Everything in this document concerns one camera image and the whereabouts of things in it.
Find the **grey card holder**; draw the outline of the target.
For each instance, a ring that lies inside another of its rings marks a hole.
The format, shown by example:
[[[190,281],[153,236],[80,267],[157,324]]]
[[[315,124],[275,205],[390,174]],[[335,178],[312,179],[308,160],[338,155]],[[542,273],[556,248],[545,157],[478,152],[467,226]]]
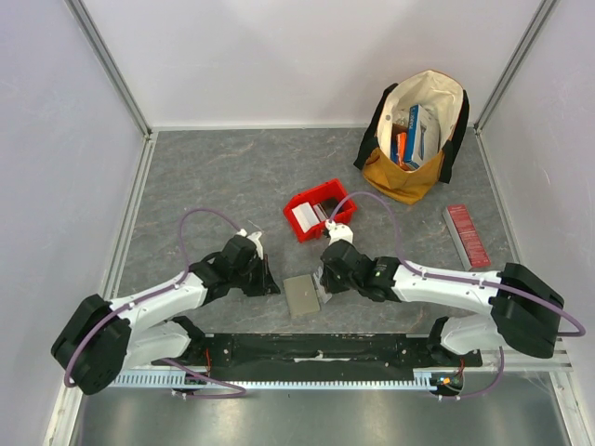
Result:
[[[311,275],[284,279],[284,292],[292,319],[317,313],[321,310]]]

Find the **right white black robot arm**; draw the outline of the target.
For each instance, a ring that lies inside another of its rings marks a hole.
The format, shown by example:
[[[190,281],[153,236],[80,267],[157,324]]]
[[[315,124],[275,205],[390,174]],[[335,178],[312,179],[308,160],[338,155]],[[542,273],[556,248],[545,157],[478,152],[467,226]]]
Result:
[[[564,300],[523,265],[484,272],[432,269],[391,256],[371,259],[344,240],[331,243],[321,260],[322,287],[331,295],[353,290],[375,302],[466,310],[466,317],[441,317],[432,326],[425,350],[436,365],[504,346],[538,359],[554,353]]]

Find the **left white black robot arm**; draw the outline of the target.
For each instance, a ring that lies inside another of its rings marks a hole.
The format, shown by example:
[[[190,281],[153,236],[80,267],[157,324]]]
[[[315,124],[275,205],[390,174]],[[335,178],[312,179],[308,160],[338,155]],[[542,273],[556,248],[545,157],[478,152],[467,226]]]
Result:
[[[126,369],[175,358],[187,365],[200,361],[203,334],[182,318],[183,312],[208,305],[232,289],[249,297],[280,292],[261,236],[259,231],[240,230],[221,251],[142,293],[111,301],[86,297],[50,349],[64,370],[65,386],[90,396]]]

